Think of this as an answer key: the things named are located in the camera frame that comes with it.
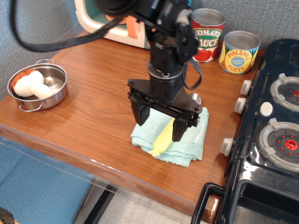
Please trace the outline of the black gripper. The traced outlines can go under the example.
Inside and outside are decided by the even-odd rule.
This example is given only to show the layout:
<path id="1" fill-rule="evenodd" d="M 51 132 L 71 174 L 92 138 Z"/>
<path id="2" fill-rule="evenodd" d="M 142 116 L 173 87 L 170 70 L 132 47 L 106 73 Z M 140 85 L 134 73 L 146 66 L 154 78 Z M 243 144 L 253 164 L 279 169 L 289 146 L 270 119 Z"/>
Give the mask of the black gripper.
<path id="1" fill-rule="evenodd" d="M 175 118 L 172 132 L 174 142 L 181 140 L 188 127 L 197 126 L 202 108 L 192 101 L 185 88 L 195 89 L 201 79 L 193 87 L 189 87 L 185 81 L 186 72 L 186 64 L 171 72 L 162 72 L 149 62 L 149 80 L 128 80 L 128 97 L 138 125 L 145 123 L 150 115 L 150 108 L 153 108 Z"/>

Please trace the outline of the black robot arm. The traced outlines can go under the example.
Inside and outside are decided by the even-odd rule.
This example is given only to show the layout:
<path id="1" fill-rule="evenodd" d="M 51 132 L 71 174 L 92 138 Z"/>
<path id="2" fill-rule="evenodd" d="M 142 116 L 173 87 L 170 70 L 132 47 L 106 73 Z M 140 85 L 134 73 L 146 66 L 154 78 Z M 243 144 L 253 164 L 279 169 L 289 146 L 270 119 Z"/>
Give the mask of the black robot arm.
<path id="1" fill-rule="evenodd" d="M 145 25 L 150 44 L 148 80 L 130 79 L 128 96 L 137 124 L 155 109 L 174 118 L 172 140 L 181 140 L 196 126 L 202 111 L 187 94 L 188 64 L 195 64 L 199 42 L 192 28 L 192 9 L 186 0 L 97 0 L 97 8 L 117 20 L 133 16 Z"/>

